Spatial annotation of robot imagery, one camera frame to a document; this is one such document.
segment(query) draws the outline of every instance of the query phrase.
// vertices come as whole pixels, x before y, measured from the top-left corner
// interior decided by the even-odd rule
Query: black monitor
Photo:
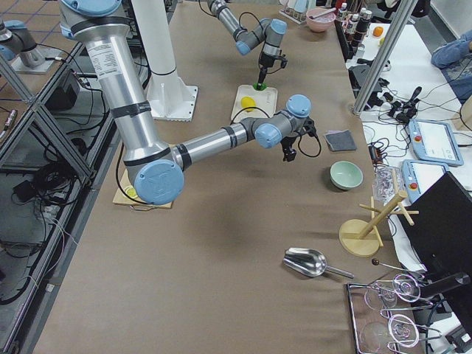
[[[428,278],[436,281],[463,271],[472,277],[472,197],[447,172],[409,208],[419,210],[414,226],[401,223]],[[442,294],[472,336],[472,284]]]

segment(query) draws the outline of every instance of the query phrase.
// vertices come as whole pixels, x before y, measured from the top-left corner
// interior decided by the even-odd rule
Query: green object
[[[349,161],[338,161],[333,164],[330,175],[333,184],[342,190],[356,188],[364,179],[361,169]]]
[[[253,84],[252,87],[254,87],[254,90],[256,91],[264,91],[267,88],[267,85],[265,83],[262,83],[260,85],[260,88],[257,88],[257,83]]]

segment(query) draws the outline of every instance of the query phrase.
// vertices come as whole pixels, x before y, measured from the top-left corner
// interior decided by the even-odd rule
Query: robotic arm
[[[287,59],[280,49],[283,36],[287,32],[287,24],[278,19],[264,18],[256,28],[248,32],[240,25],[224,0],[207,0],[207,3],[212,14],[232,34],[236,41],[236,48],[241,55],[248,54],[256,46],[264,43],[259,56],[259,78],[256,87],[254,87],[256,90],[262,91],[265,88],[263,83],[268,69],[274,66],[277,60],[280,60],[280,68],[283,69],[287,66]]]
[[[0,54],[6,60],[12,60],[19,54],[21,62],[30,68],[35,68],[45,61],[36,41],[23,22],[15,20],[3,22],[1,18]]]
[[[117,0],[60,0],[63,33],[88,51],[111,113],[126,147],[124,163],[138,196],[151,204],[177,198],[183,170],[192,163],[256,139],[272,148],[287,136],[307,133],[310,100],[294,95],[286,109],[270,119],[246,118],[220,130],[170,147],[160,140],[149,102],[131,57],[128,20]]]

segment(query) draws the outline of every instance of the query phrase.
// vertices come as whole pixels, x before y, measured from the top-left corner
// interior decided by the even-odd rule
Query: white desk
[[[384,28],[382,36],[385,36],[389,28],[388,24],[371,24],[369,36],[364,39],[365,53],[363,58],[367,60],[374,59],[378,52],[380,38],[372,36],[372,31],[376,26]],[[348,60],[346,66],[349,68],[352,65],[356,65],[357,59],[358,57],[354,57],[352,60]],[[431,54],[412,25],[405,26],[389,60],[392,65],[391,70],[381,75],[382,78],[390,82],[389,89],[401,100],[408,100],[413,91],[418,86],[421,86],[422,91],[418,98],[432,104],[428,105],[421,102],[418,106],[417,118],[444,121],[458,117],[454,112],[457,112],[461,105],[451,87],[446,83],[442,72],[431,64]],[[450,111],[434,107],[433,105],[441,105]],[[378,109],[364,111],[361,113],[361,120],[364,124],[364,134],[367,143],[386,137],[391,145],[396,145],[396,147],[391,146],[387,150],[391,157],[388,157],[385,163],[390,166],[400,167],[403,160],[416,159],[417,157],[414,155],[411,147],[408,150],[404,150],[406,143],[402,141],[403,138],[400,135],[405,135],[407,131],[400,131],[400,126],[397,125],[379,124],[379,115],[383,114],[382,118],[388,119],[389,117],[384,113],[389,109],[390,104],[385,104]],[[470,131],[461,132],[472,136]],[[455,134],[455,137],[458,144],[471,143],[471,140],[466,136]],[[472,149],[464,147],[460,148],[460,152],[465,163],[461,167],[451,167],[451,172],[467,190],[472,190]],[[399,261],[411,270],[421,269],[422,266],[413,254],[409,239],[400,221],[396,216],[392,217],[392,221],[397,228],[396,235],[393,238]],[[458,325],[459,321],[453,314],[449,319],[435,322],[432,327],[446,334]],[[435,353],[442,353],[449,347],[449,343],[445,338],[430,341],[430,344]]]

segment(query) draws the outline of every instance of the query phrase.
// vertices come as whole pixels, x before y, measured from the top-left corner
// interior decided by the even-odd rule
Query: brown table
[[[275,6],[230,4],[239,14],[281,18]],[[254,20],[243,17],[251,28]],[[158,122],[169,143],[227,125],[236,88],[257,79],[259,50],[242,58],[232,37],[198,4],[178,4],[171,21],[178,72],[199,86],[191,123]],[[288,24],[286,69],[269,75],[278,108],[295,93],[313,103],[320,136],[350,129],[357,151],[282,161],[279,147],[252,142],[193,165],[171,210],[133,212],[111,201],[110,169],[35,353],[353,353],[344,284],[307,279],[282,264],[291,246],[322,251],[332,266],[369,282],[385,269],[341,247],[339,226],[367,220],[373,169],[334,28],[314,34]],[[316,142],[304,139],[315,153]],[[342,192],[329,181],[338,160],[356,163],[364,183]],[[396,260],[390,241],[379,252]]]

